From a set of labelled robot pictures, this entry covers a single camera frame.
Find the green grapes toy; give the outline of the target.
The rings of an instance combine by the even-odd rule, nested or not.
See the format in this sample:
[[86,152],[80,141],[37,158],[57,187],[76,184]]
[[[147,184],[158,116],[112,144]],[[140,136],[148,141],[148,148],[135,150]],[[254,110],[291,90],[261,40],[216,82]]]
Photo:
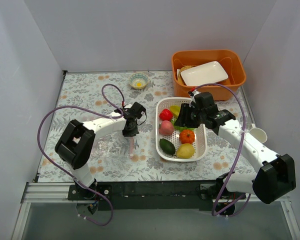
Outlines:
[[170,122],[172,123],[174,129],[177,130],[177,131],[179,131],[179,132],[182,132],[184,130],[191,130],[191,131],[195,130],[195,128],[176,126],[175,125],[175,122],[176,122],[175,118],[173,118]]

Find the clear zip top bag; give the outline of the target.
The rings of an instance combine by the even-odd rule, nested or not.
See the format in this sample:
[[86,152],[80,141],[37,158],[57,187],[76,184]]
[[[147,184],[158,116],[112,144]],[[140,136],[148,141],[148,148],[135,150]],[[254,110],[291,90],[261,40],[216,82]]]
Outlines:
[[131,158],[134,154],[134,137],[124,137],[118,131],[95,139],[91,155],[93,157],[125,157]]

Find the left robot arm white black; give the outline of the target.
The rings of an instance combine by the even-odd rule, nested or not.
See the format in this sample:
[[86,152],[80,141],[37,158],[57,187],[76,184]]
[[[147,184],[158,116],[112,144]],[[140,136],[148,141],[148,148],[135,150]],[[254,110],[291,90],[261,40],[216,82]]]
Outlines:
[[54,150],[69,166],[72,177],[80,187],[79,194],[85,200],[93,199],[97,193],[93,185],[96,180],[88,166],[94,141],[114,132],[122,132],[125,137],[136,136],[139,133],[137,120],[144,113],[126,111],[121,116],[112,112],[108,118],[100,117],[86,122],[75,119],[67,125]]

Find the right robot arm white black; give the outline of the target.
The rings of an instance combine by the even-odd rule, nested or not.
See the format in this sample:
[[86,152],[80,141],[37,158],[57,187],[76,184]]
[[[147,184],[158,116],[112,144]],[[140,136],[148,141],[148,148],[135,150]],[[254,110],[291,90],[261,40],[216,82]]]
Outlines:
[[253,194],[270,204],[296,188],[294,159],[267,148],[250,133],[243,131],[240,122],[228,110],[197,108],[183,103],[176,126],[195,128],[205,125],[226,140],[254,169],[253,174],[238,174],[233,170],[217,178],[215,190],[222,199],[234,192]]

